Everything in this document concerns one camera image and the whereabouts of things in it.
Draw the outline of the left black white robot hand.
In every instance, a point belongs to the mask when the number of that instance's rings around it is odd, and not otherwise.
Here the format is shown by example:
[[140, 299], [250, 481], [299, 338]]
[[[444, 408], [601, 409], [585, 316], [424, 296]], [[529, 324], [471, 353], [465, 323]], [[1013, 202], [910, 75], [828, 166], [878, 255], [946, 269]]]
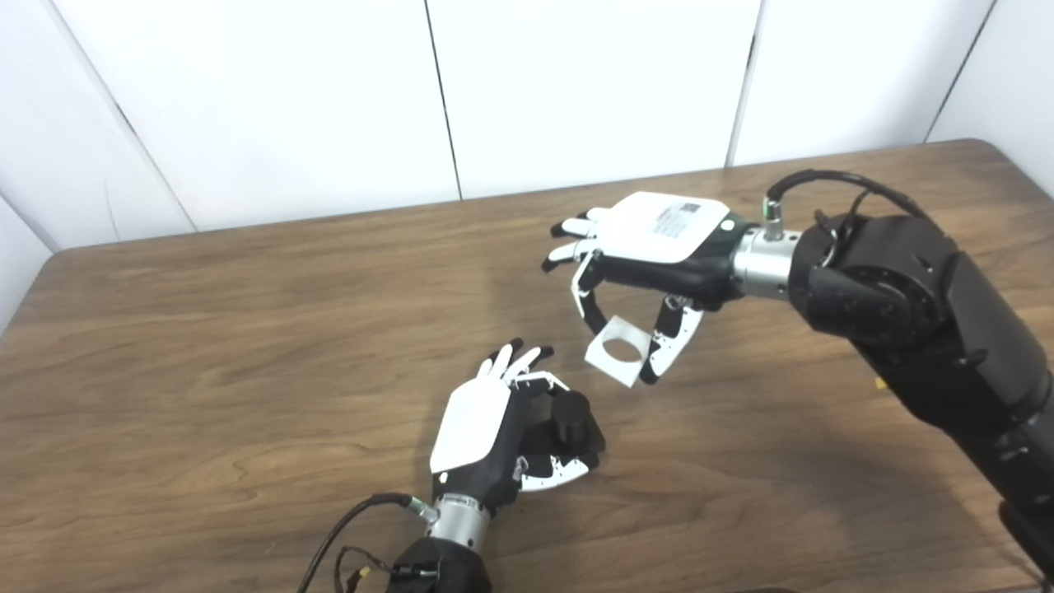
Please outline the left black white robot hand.
[[429, 460], [433, 499], [471, 499], [494, 517], [599, 468], [607, 439], [590, 399], [538, 369], [553, 354], [511, 340], [452, 391]]

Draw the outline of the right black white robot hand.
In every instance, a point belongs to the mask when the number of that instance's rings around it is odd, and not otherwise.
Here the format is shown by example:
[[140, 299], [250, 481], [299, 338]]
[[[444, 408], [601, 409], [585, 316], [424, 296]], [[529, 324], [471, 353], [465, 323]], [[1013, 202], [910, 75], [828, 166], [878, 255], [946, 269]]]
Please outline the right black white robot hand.
[[[692, 340], [707, 312], [742, 299], [735, 252], [754, 229], [719, 200], [636, 192], [612, 207], [591, 207], [551, 228], [567, 244], [542, 270], [575, 263], [570, 293], [594, 340], [585, 360], [622, 386], [652, 386]], [[652, 330], [604, 315], [596, 301], [603, 282], [661, 293]]]

